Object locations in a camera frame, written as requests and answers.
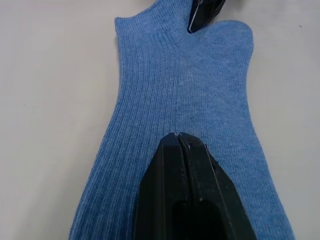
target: white background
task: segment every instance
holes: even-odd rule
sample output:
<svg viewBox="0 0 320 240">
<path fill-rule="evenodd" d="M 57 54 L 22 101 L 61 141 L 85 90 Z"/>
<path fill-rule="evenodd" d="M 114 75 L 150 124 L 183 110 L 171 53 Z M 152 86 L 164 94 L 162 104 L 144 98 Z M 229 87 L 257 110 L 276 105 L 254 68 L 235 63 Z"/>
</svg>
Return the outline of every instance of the white background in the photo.
<svg viewBox="0 0 320 240">
<path fill-rule="evenodd" d="M 0 239 L 65 240 L 119 85 L 114 18 L 153 0 L 0 0 Z M 320 1 L 226 0 L 254 35 L 251 117 L 297 239 L 320 236 Z"/>
</svg>

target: blue fabric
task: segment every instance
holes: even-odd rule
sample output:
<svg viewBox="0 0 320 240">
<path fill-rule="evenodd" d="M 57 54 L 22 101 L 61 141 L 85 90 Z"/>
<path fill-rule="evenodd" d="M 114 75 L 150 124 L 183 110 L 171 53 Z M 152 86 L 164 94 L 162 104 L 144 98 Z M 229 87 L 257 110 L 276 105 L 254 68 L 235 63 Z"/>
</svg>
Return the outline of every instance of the blue fabric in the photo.
<svg viewBox="0 0 320 240">
<path fill-rule="evenodd" d="M 250 28 L 222 21 L 189 34 L 191 0 L 158 0 L 117 18 L 117 104 L 70 240 L 132 239 L 139 183 L 162 137 L 200 138 L 233 180 L 261 240 L 294 239 L 253 128 L 246 76 Z"/>
</svg>

